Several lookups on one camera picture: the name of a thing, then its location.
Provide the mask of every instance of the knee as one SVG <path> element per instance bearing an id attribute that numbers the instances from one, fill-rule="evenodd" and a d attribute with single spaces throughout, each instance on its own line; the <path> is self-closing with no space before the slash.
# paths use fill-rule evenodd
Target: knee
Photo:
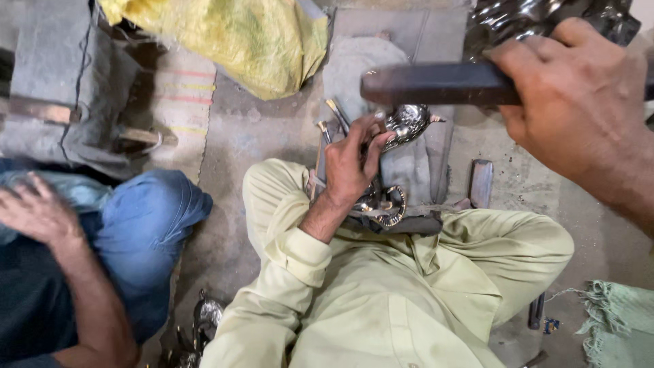
<path id="1" fill-rule="evenodd" d="M 572 258 L 574 241 L 570 233 L 556 221 L 545 215 L 535 215 L 525 223 L 527 231 L 541 239 L 540 246 L 547 248 L 553 255 Z"/>
<path id="2" fill-rule="evenodd" d="M 187 216 L 205 219 L 211 212 L 211 196 L 191 183 L 180 170 L 151 170 L 135 179 L 139 179 L 137 185 L 158 213 L 186 210 Z"/>
<path id="3" fill-rule="evenodd" d="M 104 232 L 144 247 L 175 247 L 209 216 L 213 201 L 178 170 L 152 170 L 119 185 L 103 210 Z"/>
<path id="4" fill-rule="evenodd" d="M 270 178 L 270 173 L 280 168 L 282 163 L 283 161 L 277 158 L 269 158 L 250 166 L 243 177 L 243 190 L 266 182 Z"/>

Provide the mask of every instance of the wrist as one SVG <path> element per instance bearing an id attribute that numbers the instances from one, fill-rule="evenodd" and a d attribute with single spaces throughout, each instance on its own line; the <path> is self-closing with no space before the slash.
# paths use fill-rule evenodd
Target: wrist
<path id="1" fill-rule="evenodd" d="M 605 160 L 573 181 L 614 208 L 645 204 L 654 184 L 654 133 L 645 126 L 638 133 L 607 150 Z"/>
<path id="2" fill-rule="evenodd" d="M 349 195 L 334 193 L 329 189 L 329 187 L 322 192 L 321 196 L 324 197 L 323 200 L 326 205 L 328 205 L 333 211 L 339 213 L 349 213 L 352 207 L 354 207 L 356 201 L 359 199 L 358 196 L 356 198 L 351 198 L 352 196 Z"/>
<path id="3" fill-rule="evenodd" d="M 63 238 L 51 240 L 46 245 L 55 254 L 76 253 L 80 250 L 89 249 L 86 237 L 83 234 L 71 234 Z"/>

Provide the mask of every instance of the wooden block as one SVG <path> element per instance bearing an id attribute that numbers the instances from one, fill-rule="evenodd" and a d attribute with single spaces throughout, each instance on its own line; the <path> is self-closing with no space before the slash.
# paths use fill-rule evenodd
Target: wooden block
<path id="1" fill-rule="evenodd" d="M 492 162 L 488 160 L 472 161 L 470 191 L 468 198 L 474 208 L 488 208 L 491 202 Z"/>
<path id="2" fill-rule="evenodd" d="M 159 134 L 150 132 L 149 130 L 125 128 L 125 131 L 120 134 L 122 139 L 129 139 L 131 141 L 138 141 L 144 143 L 157 144 L 159 143 Z M 177 137 L 168 134 L 163 135 L 162 145 L 177 145 Z"/>
<path id="3" fill-rule="evenodd" d="M 20 96 L 9 98 L 9 114 L 63 124 L 80 120 L 79 112 L 72 107 Z"/>

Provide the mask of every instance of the shirt cuff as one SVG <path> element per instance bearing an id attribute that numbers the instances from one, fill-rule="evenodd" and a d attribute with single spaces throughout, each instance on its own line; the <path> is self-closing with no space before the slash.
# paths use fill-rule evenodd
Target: shirt cuff
<path id="1" fill-rule="evenodd" d="M 270 261 L 311 287 L 320 287 L 332 260 L 332 249 L 298 228 L 278 235 L 265 248 Z"/>

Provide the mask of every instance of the bare foot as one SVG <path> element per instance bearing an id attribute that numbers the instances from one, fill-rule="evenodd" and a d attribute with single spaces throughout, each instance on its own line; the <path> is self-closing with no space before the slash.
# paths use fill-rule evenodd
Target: bare foot
<path id="1" fill-rule="evenodd" d="M 463 210 L 471 210 L 472 205 L 470 204 L 470 199 L 464 198 L 457 203 L 453 204 L 452 207 L 454 207 L 455 211 L 463 211 Z"/>
<path id="2" fill-rule="evenodd" d="M 383 40 L 386 40 L 386 41 L 390 41 L 390 32 L 381 31 L 378 34 L 376 34 L 375 37 L 378 38 L 378 39 L 383 39 Z"/>

